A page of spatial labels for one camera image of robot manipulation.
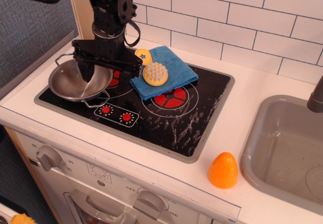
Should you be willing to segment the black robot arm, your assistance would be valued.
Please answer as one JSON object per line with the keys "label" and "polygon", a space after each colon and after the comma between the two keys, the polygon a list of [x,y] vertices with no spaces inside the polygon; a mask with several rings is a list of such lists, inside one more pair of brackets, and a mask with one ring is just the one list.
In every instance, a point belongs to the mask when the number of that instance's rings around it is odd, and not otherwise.
{"label": "black robot arm", "polygon": [[139,77],[142,59],[134,54],[137,38],[129,43],[125,38],[127,25],[137,32],[139,27],[132,20],[137,6],[133,0],[89,0],[94,12],[92,32],[94,39],[72,41],[74,59],[85,81],[90,81],[96,65],[118,71],[119,91],[123,92],[130,80]]}

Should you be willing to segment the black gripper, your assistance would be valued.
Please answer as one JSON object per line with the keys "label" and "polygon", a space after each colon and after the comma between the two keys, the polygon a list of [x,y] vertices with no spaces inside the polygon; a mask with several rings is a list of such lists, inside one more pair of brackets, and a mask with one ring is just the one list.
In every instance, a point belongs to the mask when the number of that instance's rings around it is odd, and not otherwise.
{"label": "black gripper", "polygon": [[73,40],[73,57],[78,63],[82,79],[89,83],[95,66],[119,71],[119,90],[124,91],[131,78],[138,77],[142,60],[125,46],[125,33],[109,34],[107,38],[95,35],[93,40]]}

